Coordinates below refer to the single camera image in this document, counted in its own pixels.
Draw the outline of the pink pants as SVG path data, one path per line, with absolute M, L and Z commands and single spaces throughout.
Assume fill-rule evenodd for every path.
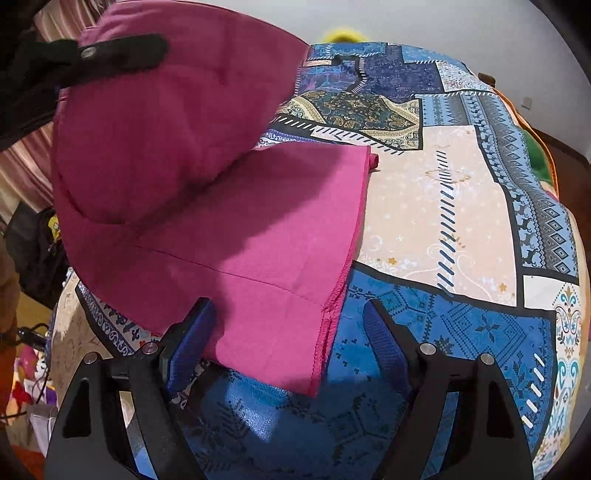
M 377 159 L 260 142 L 308 51 L 293 34 L 194 2 L 119 1 L 81 42 L 146 34 L 168 44 L 157 67 L 73 86 L 60 104 L 51 169 L 68 259 L 154 334 L 211 299 L 209 359 L 315 395 Z

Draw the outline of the striped pink curtain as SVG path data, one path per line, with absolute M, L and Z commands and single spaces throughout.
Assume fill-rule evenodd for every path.
M 94 25 L 109 1 L 54 0 L 32 20 L 45 41 L 75 39 Z M 1 153 L 1 222 L 7 224 L 20 203 L 38 212 L 52 204 L 50 150 L 53 125 L 48 123 Z

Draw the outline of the patchwork blue bed sheet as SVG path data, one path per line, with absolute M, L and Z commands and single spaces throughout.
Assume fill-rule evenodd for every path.
M 589 299 L 569 211 L 544 188 L 525 133 L 458 61 L 383 42 L 307 45 L 294 93 L 260 142 L 366 146 L 363 224 L 320 388 L 309 396 L 209 359 L 176 406 L 207 479 L 369 479 L 407 402 L 363 327 L 378 299 L 444 354 L 490 354 L 513 395 L 533 478 L 568 445 Z M 163 334 L 82 283 L 91 325 L 123 357 Z

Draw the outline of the orange floral blanket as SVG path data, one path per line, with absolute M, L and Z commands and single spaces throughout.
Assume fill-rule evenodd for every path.
M 578 259 L 584 261 L 586 271 L 590 273 L 590 164 L 573 148 L 534 129 L 506 95 L 498 89 L 495 89 L 495 93 L 502 99 L 517 125 L 544 152 L 546 169 L 552 179 L 544 188 L 569 210 L 580 237 L 577 242 Z

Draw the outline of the yellow plush pillow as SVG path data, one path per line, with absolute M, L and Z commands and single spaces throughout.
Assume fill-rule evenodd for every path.
M 338 27 L 322 36 L 322 42 L 328 43 L 362 43 L 367 42 L 368 38 L 359 30 L 351 27 Z

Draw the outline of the wooden nightstand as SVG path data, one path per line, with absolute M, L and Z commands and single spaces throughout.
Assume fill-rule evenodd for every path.
M 480 81 L 484 82 L 485 84 L 487 84 L 488 86 L 495 88 L 496 87 L 496 79 L 489 75 L 489 74 L 485 74 L 482 72 L 478 73 L 478 78 Z

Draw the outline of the wall socket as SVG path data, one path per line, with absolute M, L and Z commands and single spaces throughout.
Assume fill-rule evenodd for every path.
M 530 110 L 532 108 L 533 100 L 530 97 L 524 96 L 521 101 L 521 106 L 526 110 Z

